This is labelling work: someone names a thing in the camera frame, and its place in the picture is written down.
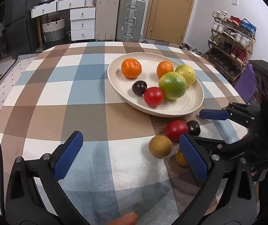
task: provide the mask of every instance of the shelf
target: shelf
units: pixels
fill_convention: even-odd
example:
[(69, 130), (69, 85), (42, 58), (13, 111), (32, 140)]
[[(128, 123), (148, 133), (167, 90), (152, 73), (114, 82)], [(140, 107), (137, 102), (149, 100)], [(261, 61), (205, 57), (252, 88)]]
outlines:
[(218, 35), (220, 35), (220, 36), (222, 36), (222, 37), (224, 37), (224, 38), (227, 39), (228, 41), (233, 42), (235, 46), (239, 47), (240, 49), (243, 49), (245, 52), (248, 51), (250, 54), (252, 54), (252, 51), (251, 51), (251, 47), (252, 47), (252, 46), (249, 46), (248, 48), (245, 48), (245, 47), (243, 47), (241, 44), (235, 42), (234, 40), (229, 39), (229, 37), (227, 37), (227, 36), (225, 36), (225, 35), (223, 35), (223, 34), (217, 32), (217, 31), (214, 31), (213, 29), (211, 29), (211, 31), (214, 32), (214, 33), (216, 33), (216, 34), (218, 34)]
[(231, 76), (231, 74), (229, 74), (221, 65), (217, 64), (215, 61), (213, 61), (207, 54), (205, 55), (205, 59), (207, 61), (209, 61), (211, 64), (213, 64), (215, 67), (220, 68), (223, 72), (226, 73), (226, 75), (230, 78), (230, 80), (233, 82), (233, 85), (235, 83), (235, 81), (238, 79), (238, 77), (240, 76), (241, 72), (234, 78), (233, 76)]
[(227, 57), (231, 58), (233, 61), (235, 61), (237, 64), (239, 64), (240, 66), (245, 66), (246, 61), (244, 61), (244, 63), (240, 63), (239, 61), (237, 61), (237, 59), (231, 57), (231, 55), (229, 55), (228, 53), (226, 53), (225, 51), (223, 51), (221, 48), (219, 48), (218, 46), (216, 46), (215, 44), (213, 44), (210, 41), (208, 41), (208, 45), (211, 45), (214, 48), (218, 49), (219, 51), (221, 51), (222, 53), (224, 53)]
[(245, 30), (245, 29), (243, 29), (243, 28), (240, 28), (239, 26), (236, 26), (236, 25), (234, 25), (234, 24), (231, 24), (231, 23), (229, 23), (229, 22), (227, 22), (227, 21), (221, 20), (220, 18), (216, 18), (216, 17), (213, 17), (213, 18), (216, 19), (216, 20), (222, 21), (222, 22), (225, 23), (226, 25), (228, 25), (228, 26), (230, 26), (230, 27), (232, 27), (232, 28), (234, 28), (234, 29), (236, 29), (236, 30), (238, 30), (238, 31), (243, 32), (245, 35), (247, 35), (247, 36), (253, 38), (254, 42), (256, 42), (256, 39), (253, 37), (253, 34), (252, 34), (251, 32), (249, 32), (249, 31), (247, 31), (247, 30)]

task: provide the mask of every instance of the screw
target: screw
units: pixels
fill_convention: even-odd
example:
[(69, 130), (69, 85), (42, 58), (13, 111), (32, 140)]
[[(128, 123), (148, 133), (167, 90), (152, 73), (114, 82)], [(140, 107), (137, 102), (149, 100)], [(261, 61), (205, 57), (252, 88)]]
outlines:
[(43, 160), (48, 160), (49, 158), (50, 158), (50, 154), (49, 154), (49, 153), (44, 154), (44, 155), (42, 156), (42, 159), (43, 159)]
[(213, 161), (218, 161), (220, 159), (219, 155), (216, 154), (212, 155), (211, 158)]
[(22, 160), (22, 157), (17, 157), (17, 158), (15, 159), (15, 162), (16, 162), (16, 163), (19, 163), (19, 162), (21, 162), (21, 160)]
[(246, 164), (247, 163), (247, 160), (245, 158), (240, 158), (240, 162), (243, 163), (243, 164)]

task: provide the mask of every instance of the blue gripper pad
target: blue gripper pad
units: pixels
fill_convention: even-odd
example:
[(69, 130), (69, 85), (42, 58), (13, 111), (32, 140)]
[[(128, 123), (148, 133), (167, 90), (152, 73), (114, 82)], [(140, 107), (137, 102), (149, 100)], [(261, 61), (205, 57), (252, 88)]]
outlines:
[(231, 114), (226, 110), (202, 109), (199, 113), (199, 116), (201, 119), (227, 120), (231, 117)]
[(180, 135), (179, 146), (196, 178), (205, 182), (208, 179), (207, 164), (184, 134)]
[(57, 182), (65, 178), (82, 146), (83, 134), (81, 132), (78, 132), (74, 138), (71, 139), (70, 144), (65, 148), (62, 155), (58, 158), (57, 162), (54, 165), (53, 175)]

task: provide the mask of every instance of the suitcase handle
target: suitcase handle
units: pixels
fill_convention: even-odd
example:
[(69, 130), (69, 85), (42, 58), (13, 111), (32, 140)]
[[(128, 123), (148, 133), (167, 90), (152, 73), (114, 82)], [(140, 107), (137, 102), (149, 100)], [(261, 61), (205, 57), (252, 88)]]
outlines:
[(132, 16), (132, 19), (134, 20), (133, 21), (133, 24), (131, 25), (131, 27), (134, 27), (136, 25), (136, 18)]

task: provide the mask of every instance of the blue sneaker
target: blue sneaker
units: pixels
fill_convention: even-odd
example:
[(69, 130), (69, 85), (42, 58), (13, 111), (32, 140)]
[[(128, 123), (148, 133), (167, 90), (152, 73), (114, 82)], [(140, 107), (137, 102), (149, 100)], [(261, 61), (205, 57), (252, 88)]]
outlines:
[(249, 24), (250, 22), (247, 19), (243, 19), (242, 23), (240, 24), (240, 28), (245, 29)]
[(256, 34), (256, 26), (252, 25), (251, 23), (246, 27), (246, 30), (251, 32), (255, 37)]

